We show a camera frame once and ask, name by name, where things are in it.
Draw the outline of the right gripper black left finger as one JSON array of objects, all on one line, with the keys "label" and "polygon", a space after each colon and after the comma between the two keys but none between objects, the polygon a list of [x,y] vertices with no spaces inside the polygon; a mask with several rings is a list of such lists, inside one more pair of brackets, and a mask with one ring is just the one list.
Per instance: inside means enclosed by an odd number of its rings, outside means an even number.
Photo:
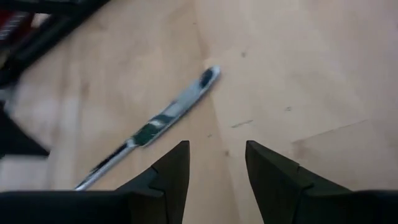
[{"label": "right gripper black left finger", "polygon": [[0,193],[0,224],[182,224],[190,143],[181,141],[116,190]]}]

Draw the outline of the silver table knife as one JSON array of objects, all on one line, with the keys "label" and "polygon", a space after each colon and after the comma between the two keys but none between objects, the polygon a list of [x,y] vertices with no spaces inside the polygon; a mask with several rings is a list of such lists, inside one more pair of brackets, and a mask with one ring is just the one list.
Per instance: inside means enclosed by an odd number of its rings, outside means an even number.
[{"label": "silver table knife", "polygon": [[199,79],[184,89],[166,108],[148,120],[143,127],[127,138],[113,153],[92,168],[74,189],[81,191],[90,188],[131,151],[138,147],[146,147],[154,142],[201,100],[220,77],[220,74],[221,69],[218,65],[207,68]]}]

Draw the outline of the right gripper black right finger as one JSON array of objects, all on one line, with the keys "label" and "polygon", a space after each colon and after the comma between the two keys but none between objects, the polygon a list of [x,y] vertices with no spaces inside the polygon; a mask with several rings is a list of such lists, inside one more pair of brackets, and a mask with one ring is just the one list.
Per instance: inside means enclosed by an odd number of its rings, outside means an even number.
[{"label": "right gripper black right finger", "polygon": [[398,190],[352,191],[256,141],[245,160],[264,224],[398,224]]}]

